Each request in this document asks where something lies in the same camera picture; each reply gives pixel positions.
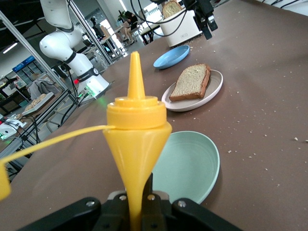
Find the bread slice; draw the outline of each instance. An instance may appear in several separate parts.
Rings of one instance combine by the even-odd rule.
[[[178,78],[169,99],[174,102],[203,98],[210,78],[210,70],[207,64],[187,67]]]
[[[163,16],[164,18],[168,18],[177,12],[180,12],[182,10],[182,7],[180,4],[178,4],[176,1],[170,1],[166,3],[163,7]]]

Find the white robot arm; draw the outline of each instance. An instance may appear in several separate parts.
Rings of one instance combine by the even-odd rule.
[[[40,3],[46,21],[56,27],[56,31],[41,40],[40,49],[46,56],[63,61],[74,71],[79,80],[78,93],[87,95],[84,102],[98,97],[109,83],[84,54],[72,50],[82,41],[82,33],[70,20],[66,0],[40,0]]]

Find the bread crust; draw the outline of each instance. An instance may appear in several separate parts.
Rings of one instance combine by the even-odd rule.
[[[195,66],[198,66],[198,65],[201,65],[201,66],[206,65],[205,76],[204,76],[202,84],[201,84],[201,91],[199,93],[193,93],[193,94],[188,94],[188,95],[179,95],[179,96],[172,96],[172,94],[171,94],[169,96],[170,101],[175,102],[175,101],[181,101],[181,100],[194,100],[194,99],[202,99],[204,97],[205,90],[206,90],[208,81],[210,79],[211,68],[207,64],[197,64]]]
[[[163,12],[162,12],[165,19],[166,19],[166,18],[169,18],[170,16],[173,15],[173,14],[170,14],[170,12],[168,11],[168,8],[169,8],[172,4],[176,4],[177,7],[179,8],[179,11],[182,10],[181,5],[178,4],[177,1],[172,0],[172,1],[170,1],[170,2],[167,2],[167,3],[163,6]]]

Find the blue plate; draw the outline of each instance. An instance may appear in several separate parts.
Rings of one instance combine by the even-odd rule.
[[[188,55],[189,48],[190,47],[188,45],[176,47],[160,56],[154,62],[153,66],[158,69],[166,69],[171,67],[182,61]]]

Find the bottle cap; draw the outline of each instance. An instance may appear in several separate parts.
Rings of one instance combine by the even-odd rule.
[[[107,124],[116,129],[151,129],[167,121],[165,104],[155,96],[146,96],[140,55],[131,54],[127,97],[115,98],[107,106]]]

